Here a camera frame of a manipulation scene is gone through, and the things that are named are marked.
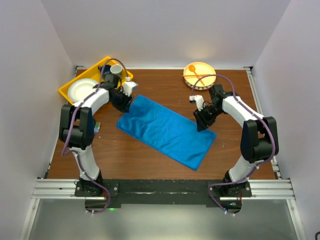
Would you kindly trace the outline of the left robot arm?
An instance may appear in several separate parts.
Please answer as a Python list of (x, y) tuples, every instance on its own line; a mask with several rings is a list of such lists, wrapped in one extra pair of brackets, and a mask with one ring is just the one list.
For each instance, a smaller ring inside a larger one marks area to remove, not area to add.
[(64, 142), (61, 154), (73, 154), (79, 168), (79, 188), (92, 196), (107, 193), (92, 150), (95, 134), (100, 128), (94, 114), (107, 103), (122, 113), (129, 112), (132, 93), (137, 87), (130, 77), (122, 82), (118, 76), (108, 73), (103, 81), (94, 80), (79, 101), (61, 108), (59, 140)]

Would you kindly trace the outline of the blue cloth napkin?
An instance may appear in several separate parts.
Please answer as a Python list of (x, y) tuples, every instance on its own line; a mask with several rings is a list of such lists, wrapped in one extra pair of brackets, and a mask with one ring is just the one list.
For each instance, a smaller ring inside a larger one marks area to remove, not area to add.
[(171, 109), (138, 95), (116, 127), (124, 133), (196, 171), (217, 134), (197, 131), (197, 124)]

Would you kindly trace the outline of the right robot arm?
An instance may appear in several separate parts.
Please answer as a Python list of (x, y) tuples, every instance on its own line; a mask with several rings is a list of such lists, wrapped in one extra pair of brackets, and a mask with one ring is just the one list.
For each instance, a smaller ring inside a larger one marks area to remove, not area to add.
[(265, 117), (247, 104), (235, 91), (224, 91), (222, 85), (209, 89), (211, 103), (206, 104), (202, 95), (191, 94), (189, 101), (197, 109), (193, 115), (197, 131), (210, 127), (221, 114), (228, 114), (241, 126), (240, 152), (236, 164), (228, 170), (221, 183), (211, 186), (220, 196), (235, 196), (245, 188), (253, 172), (279, 152), (277, 122), (274, 117)]

